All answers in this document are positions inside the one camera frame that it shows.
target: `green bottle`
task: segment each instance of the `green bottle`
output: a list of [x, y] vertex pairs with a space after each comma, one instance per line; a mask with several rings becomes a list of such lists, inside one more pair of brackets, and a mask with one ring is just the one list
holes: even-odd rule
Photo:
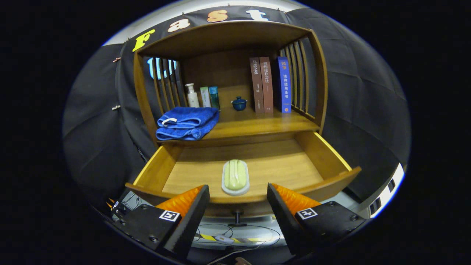
[[218, 95], [218, 87], [217, 86], [209, 87], [209, 96], [211, 98], [211, 106], [213, 108], [217, 108], [219, 111], [221, 111], [221, 107], [219, 106], [219, 95]]

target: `brown book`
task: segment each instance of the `brown book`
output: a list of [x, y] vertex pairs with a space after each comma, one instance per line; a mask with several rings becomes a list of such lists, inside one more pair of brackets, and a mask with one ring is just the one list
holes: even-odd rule
[[264, 113], [262, 74], [258, 57], [250, 58], [250, 72], [252, 73], [253, 105], [255, 107], [255, 113]]
[[273, 113], [273, 82], [271, 80], [270, 58], [259, 57], [262, 72], [263, 106], [265, 113]]

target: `wooden cabinet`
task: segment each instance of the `wooden cabinet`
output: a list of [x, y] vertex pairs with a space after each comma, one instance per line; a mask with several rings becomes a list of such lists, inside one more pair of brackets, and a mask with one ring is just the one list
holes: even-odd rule
[[[309, 40], [315, 73], [307, 68], [302, 39]], [[268, 56], [275, 63], [280, 55], [289, 58], [295, 79], [292, 112], [255, 114], [249, 57]], [[179, 100], [179, 96], [184, 98], [183, 90], [162, 74], [169, 67], [165, 65], [168, 59], [172, 65], [174, 60], [178, 62], [184, 83], [195, 83], [195, 88], [218, 86], [219, 122], [201, 140], [157, 140], [156, 117], [144, 87], [144, 56], [165, 62], [159, 67], [162, 79], [154, 80], [161, 112], [186, 106]], [[323, 200], [345, 188], [360, 171], [359, 167], [352, 169], [321, 137], [327, 72], [322, 48], [310, 29], [276, 22], [228, 21], [182, 30], [137, 50], [134, 75], [141, 113], [158, 150], [134, 183], [126, 186], [150, 203], [207, 184], [210, 205], [206, 216], [231, 216], [234, 207], [242, 207], [245, 216], [265, 215], [271, 213], [266, 200], [269, 182]], [[316, 77], [316, 95], [312, 95], [309, 75]], [[230, 101], [236, 96], [248, 99], [244, 111], [232, 109]], [[314, 115], [308, 113], [310, 97], [316, 99]], [[245, 161], [249, 169], [251, 187], [242, 196], [227, 195], [221, 188], [222, 168], [230, 159]]]

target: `wooden drawer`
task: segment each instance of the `wooden drawer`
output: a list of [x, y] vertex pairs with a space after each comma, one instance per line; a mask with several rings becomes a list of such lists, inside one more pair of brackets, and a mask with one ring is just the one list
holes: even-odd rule
[[[249, 169], [250, 190], [242, 196], [227, 195], [221, 188], [223, 165], [231, 159], [245, 161]], [[234, 208], [242, 208], [244, 216], [260, 216], [272, 213], [266, 199], [269, 182], [324, 200], [344, 189], [360, 170], [352, 169], [318, 133], [306, 131], [287, 140], [240, 145], [164, 144], [126, 186], [157, 205], [207, 184], [210, 204], [205, 216], [232, 216]]]

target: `blue book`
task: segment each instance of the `blue book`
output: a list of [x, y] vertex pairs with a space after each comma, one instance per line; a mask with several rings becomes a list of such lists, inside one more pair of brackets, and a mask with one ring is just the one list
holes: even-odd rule
[[276, 59], [279, 68], [279, 85], [278, 85], [278, 106], [282, 113], [291, 112], [291, 79], [290, 79], [290, 68], [288, 65], [288, 58], [278, 56]]

